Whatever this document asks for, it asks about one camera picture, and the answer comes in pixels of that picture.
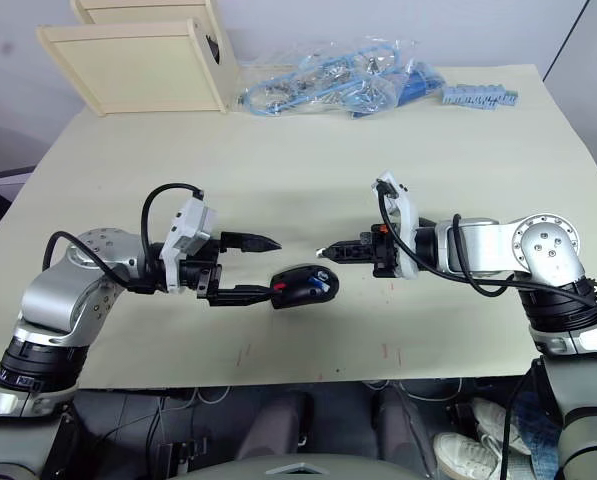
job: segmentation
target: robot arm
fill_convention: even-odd
[[[381,201],[384,198],[386,213],[400,218],[398,225],[391,225],[400,241],[383,217],[385,223],[373,225],[360,240],[334,243],[318,256],[337,263],[373,263],[375,277],[413,279],[419,270],[432,270],[467,283],[460,255],[473,277],[513,272],[514,281],[507,283],[518,289],[530,334],[542,354],[532,366],[534,383],[548,414],[563,427],[563,475],[597,478],[597,284],[585,277],[573,225],[551,214],[508,224],[463,219],[458,223],[460,251],[455,222],[421,221],[406,189],[390,173],[372,188]]]
[[[89,346],[124,290],[153,294],[189,288],[212,306],[250,305],[277,295],[268,286],[219,288],[221,252],[228,248],[266,252],[280,245],[245,233],[222,232],[212,238],[214,218],[215,212],[204,205],[202,197],[187,201],[176,214],[164,245],[149,246],[152,265],[147,265],[140,235],[99,228],[72,241],[64,257],[50,267],[57,238],[71,238],[64,232],[54,234],[45,257],[46,269],[23,295],[12,340],[0,362],[0,419],[56,417],[69,409]],[[92,257],[104,262],[116,281]],[[16,455],[21,451],[36,452],[29,435],[38,431],[38,437],[46,439],[57,435],[59,428],[61,422],[38,428],[26,425],[26,446],[9,449],[0,443],[0,462],[20,463]],[[39,446],[35,455],[26,454],[23,464],[40,475],[48,455],[49,449]]]

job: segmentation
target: wooden panel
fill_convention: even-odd
[[[40,27],[38,36],[99,115],[226,111],[233,96],[235,61],[216,64],[197,20]]]
[[[85,24],[168,22],[193,17],[216,38],[204,0],[72,0],[71,5]]]

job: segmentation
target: gray wall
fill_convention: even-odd
[[[544,73],[584,0],[218,0],[241,60],[308,40],[411,38],[436,65],[534,63]],[[36,41],[75,24],[68,0],[0,0],[0,170],[35,165],[82,101]]]
[[[597,163],[597,0],[591,0],[545,81]]]

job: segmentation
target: floor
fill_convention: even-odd
[[[455,401],[482,396],[504,404],[515,378],[464,379]],[[407,391],[433,398],[452,396],[458,379],[413,380],[402,382]],[[224,388],[202,389],[207,400],[219,398]],[[193,408],[163,413],[164,428],[156,428],[151,448],[151,462],[160,443],[209,439],[206,455],[194,462],[194,469],[232,460],[257,412],[274,396],[287,392],[309,393],[314,400],[314,422],[302,451],[339,453],[376,458],[376,434],[372,428],[372,397],[375,392],[362,382],[288,384],[232,388],[216,405],[197,403]],[[163,409],[185,405],[192,390],[169,392],[80,391],[75,405],[86,428],[95,436],[86,451],[90,464],[97,464],[95,478],[146,478],[145,440],[161,395],[170,395]],[[457,429],[448,412],[453,402],[416,401],[425,419],[430,436]],[[111,434],[104,442],[101,436],[119,425],[146,416]],[[438,479],[444,480],[442,474]]]

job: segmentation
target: blue plastic parts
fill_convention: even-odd
[[[390,61],[382,63],[378,58]],[[251,113],[265,116],[332,95],[351,111],[380,110],[389,99],[368,79],[395,73],[400,63],[400,51],[383,43],[258,83],[242,94],[240,102]]]
[[[518,93],[502,85],[457,85],[442,89],[442,103],[494,110],[498,104],[513,107]]]
[[[437,73],[429,64],[424,62],[416,62],[409,73],[405,87],[400,92],[398,97],[397,107],[402,107],[404,104],[416,100],[417,98],[429,95],[435,90],[438,90],[445,84],[445,79]],[[370,113],[354,112],[352,118],[360,118]]]

